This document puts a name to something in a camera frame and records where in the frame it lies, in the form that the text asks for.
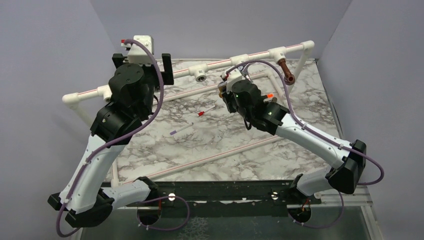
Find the gray wall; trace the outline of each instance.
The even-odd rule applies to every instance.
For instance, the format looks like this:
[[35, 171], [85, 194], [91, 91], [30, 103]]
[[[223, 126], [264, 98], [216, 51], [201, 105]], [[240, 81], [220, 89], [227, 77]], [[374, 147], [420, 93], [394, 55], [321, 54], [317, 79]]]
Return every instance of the gray wall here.
[[350, 2], [91, 0], [119, 51], [121, 39], [152, 35], [157, 53], [176, 58], [227, 58], [307, 40], [315, 41], [312, 56], [319, 58]]
[[1, 239], [57, 239], [47, 198], [90, 134], [61, 98], [106, 83], [114, 48], [88, 0], [2, 1], [0, 33]]
[[[424, 235], [423, 9], [422, 0], [353, 0], [318, 62], [344, 136], [365, 141], [385, 169], [369, 189], [387, 240]], [[368, 164], [365, 175], [378, 171]]]

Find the white marble countertop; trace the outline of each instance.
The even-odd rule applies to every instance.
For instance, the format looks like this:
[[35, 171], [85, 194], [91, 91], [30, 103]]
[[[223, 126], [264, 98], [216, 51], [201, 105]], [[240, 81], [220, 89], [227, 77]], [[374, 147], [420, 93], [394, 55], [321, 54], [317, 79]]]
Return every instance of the white marble countertop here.
[[[179, 60], [174, 62], [173, 69], [176, 71], [209, 62], [213, 61]], [[292, 71], [296, 62], [297, 60], [287, 61]], [[249, 68], [249, 72], [253, 74], [265, 68], [264, 65], [255, 64]], [[196, 82], [192, 76], [177, 78], [175, 85], [165, 86], [165, 96], [219, 83], [222, 71], [223, 69], [218, 69], [208, 72], [207, 80], [202, 83]], [[263, 94], [277, 95], [267, 77], [258, 78], [254, 83]], [[297, 116], [318, 129], [338, 136], [317, 66], [312, 59], [303, 67], [290, 99]], [[285, 101], [279, 99], [279, 102], [287, 106]], [[197, 117], [198, 112], [213, 105], [216, 108]], [[171, 131], [190, 122], [194, 123], [192, 127], [170, 135]], [[165, 102], [157, 118], [143, 132], [134, 135], [116, 159], [119, 181], [131, 181], [269, 137], [272, 136], [254, 127], [248, 131], [241, 116], [228, 113], [218, 96], [218, 89]], [[160, 181], [293, 179], [298, 174], [313, 172], [325, 165], [318, 156], [282, 138], [262, 147], [160, 178]]]

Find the black metal base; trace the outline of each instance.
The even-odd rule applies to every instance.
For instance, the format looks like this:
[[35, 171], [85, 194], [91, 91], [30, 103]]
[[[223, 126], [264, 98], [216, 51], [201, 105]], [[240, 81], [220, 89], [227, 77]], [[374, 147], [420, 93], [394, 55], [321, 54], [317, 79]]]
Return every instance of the black metal base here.
[[[267, 181], [155, 181], [160, 197], [173, 193], [182, 197], [190, 206], [190, 216], [199, 218], [219, 217], [287, 217], [287, 205], [303, 204], [289, 193], [292, 180]], [[310, 198], [311, 204], [321, 200]], [[133, 203], [128, 207], [145, 207]], [[161, 218], [185, 218], [186, 205], [178, 199], [161, 202]]]

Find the zip tie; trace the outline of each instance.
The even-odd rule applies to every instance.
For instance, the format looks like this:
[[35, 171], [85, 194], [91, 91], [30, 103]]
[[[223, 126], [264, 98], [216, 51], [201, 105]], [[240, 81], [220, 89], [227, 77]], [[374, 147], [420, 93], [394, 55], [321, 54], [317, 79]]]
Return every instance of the zip tie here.
[[302, 125], [302, 130], [305, 130], [305, 128], [308, 126], [308, 123], [307, 122], [305, 122], [303, 125]]

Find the pvc pipe elbow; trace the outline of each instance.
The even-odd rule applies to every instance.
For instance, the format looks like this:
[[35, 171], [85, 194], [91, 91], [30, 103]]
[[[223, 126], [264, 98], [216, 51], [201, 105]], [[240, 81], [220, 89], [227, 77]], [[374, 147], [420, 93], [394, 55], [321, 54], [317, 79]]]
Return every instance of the pvc pipe elbow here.
[[315, 42], [314, 41], [304, 41], [302, 42], [303, 45], [303, 50], [308, 51], [308, 50], [312, 50], [315, 47]]
[[78, 93], [74, 92], [74, 93], [64, 95], [62, 97], [62, 102], [69, 108], [71, 108], [72, 106], [78, 105], [80, 103], [80, 99], [78, 98]]
[[111, 100], [112, 97], [112, 91], [109, 88], [109, 85], [99, 86], [97, 88], [97, 94], [99, 96], [103, 96], [103, 100], [107, 103]]

